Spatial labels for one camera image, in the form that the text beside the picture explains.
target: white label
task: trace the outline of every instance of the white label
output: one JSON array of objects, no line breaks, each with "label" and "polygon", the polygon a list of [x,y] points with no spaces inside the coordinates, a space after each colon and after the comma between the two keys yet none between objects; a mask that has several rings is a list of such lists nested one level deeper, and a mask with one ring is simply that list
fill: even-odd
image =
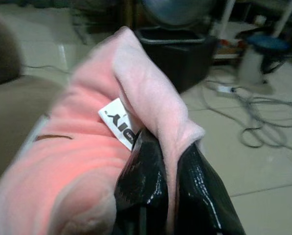
[{"label": "white label", "polygon": [[99,110],[98,114],[118,140],[131,151],[134,138],[141,126],[124,108],[121,100],[115,99]]}]

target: black wire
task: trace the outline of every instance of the black wire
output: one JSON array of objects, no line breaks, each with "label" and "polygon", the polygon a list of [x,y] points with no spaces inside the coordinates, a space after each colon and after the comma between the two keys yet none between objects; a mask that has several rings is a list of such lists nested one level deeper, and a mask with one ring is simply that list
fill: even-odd
[{"label": "black wire", "polygon": [[[207,86],[206,84],[208,82],[221,84],[221,85],[228,85],[228,84],[231,85],[231,83],[222,83],[219,81],[206,80],[205,86],[209,89],[212,89],[212,90],[216,90],[216,89]],[[267,97],[254,97],[252,92],[250,92],[249,97],[244,98],[238,94],[239,89],[244,89],[248,92],[250,92],[250,91],[248,89],[240,87],[240,86],[233,87],[233,89],[232,89],[232,93],[233,93],[234,97],[239,101],[241,106],[245,109],[245,111],[248,113],[248,115],[250,117],[250,121],[248,124],[244,124],[239,119],[211,107],[205,100],[205,97],[203,94],[203,86],[201,86],[201,92],[200,92],[201,100],[206,108],[208,108],[209,110],[211,110],[215,113],[218,113],[226,118],[229,118],[229,119],[235,121],[243,128],[243,130],[239,134],[239,141],[243,145],[245,145],[247,147],[251,147],[251,148],[260,148],[264,145],[267,145],[267,146],[273,147],[273,148],[284,147],[284,148],[292,150],[292,146],[287,144],[288,140],[287,140],[286,135],[281,130],[281,128],[292,127],[292,124],[281,125],[281,124],[278,124],[275,122],[268,121],[260,115],[260,111],[258,110],[258,107],[257,107],[258,104],[269,104],[269,105],[285,105],[287,107],[292,108],[292,102],[286,102],[286,101],[282,101],[282,100],[278,100],[278,99],[274,99],[274,98],[267,98]],[[268,129],[271,129],[275,133],[277,133],[277,137],[274,134],[272,134],[271,131],[269,131]],[[259,131],[261,131],[266,136],[265,139],[263,139],[258,134]],[[244,135],[246,133],[251,134],[254,137],[254,139],[258,142],[258,144],[248,143],[244,138]]]},{"label": "black wire", "polygon": [[58,72],[62,72],[62,73],[65,73],[65,74],[71,74],[69,71],[66,71],[66,70],[62,70],[58,67],[55,67],[53,65],[42,65],[42,66],[31,66],[31,65],[22,65],[24,67],[27,67],[27,68],[31,68],[31,69],[46,69],[46,68],[52,68]]}]

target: tiled floor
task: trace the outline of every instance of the tiled floor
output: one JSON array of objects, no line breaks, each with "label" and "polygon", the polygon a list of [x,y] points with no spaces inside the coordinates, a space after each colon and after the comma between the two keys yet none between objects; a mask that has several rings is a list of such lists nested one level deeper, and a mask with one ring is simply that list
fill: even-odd
[{"label": "tiled floor", "polygon": [[[53,65],[71,70],[89,50],[106,37],[94,35],[91,46],[84,46],[72,30],[67,9],[18,8],[0,5],[0,12],[17,35],[25,64]],[[68,77],[52,70],[27,69],[62,85]],[[213,70],[209,78],[232,80],[232,75]],[[268,76],[270,95],[292,101],[292,64],[285,64]],[[234,99],[219,97],[204,89],[209,105],[244,123],[246,112]],[[206,129],[203,139],[206,157],[223,179],[248,235],[292,235],[292,151],[284,148],[253,149],[238,141],[241,127],[232,120],[207,110],[201,102],[201,85],[182,94],[190,117]],[[284,110],[275,117],[288,116]],[[292,129],[284,130],[292,145]]]}]

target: brown stitching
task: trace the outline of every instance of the brown stitching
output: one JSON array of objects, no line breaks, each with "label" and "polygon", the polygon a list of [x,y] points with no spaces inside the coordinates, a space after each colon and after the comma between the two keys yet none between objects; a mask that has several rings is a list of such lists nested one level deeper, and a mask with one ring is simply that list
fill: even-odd
[{"label": "brown stitching", "polygon": [[49,139],[49,138],[66,138],[66,139],[69,139],[69,140],[72,140],[73,138],[70,137],[70,136],[61,136],[61,135],[42,135],[42,136],[37,136],[34,140],[34,142],[36,141],[41,141],[41,140],[44,140],[44,139]]}]

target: power strip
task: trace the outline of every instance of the power strip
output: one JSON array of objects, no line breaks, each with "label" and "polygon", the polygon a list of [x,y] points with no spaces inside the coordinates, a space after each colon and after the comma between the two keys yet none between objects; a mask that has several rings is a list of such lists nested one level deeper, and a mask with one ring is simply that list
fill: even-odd
[{"label": "power strip", "polygon": [[234,87],[218,85],[217,87],[217,96],[234,98]]}]

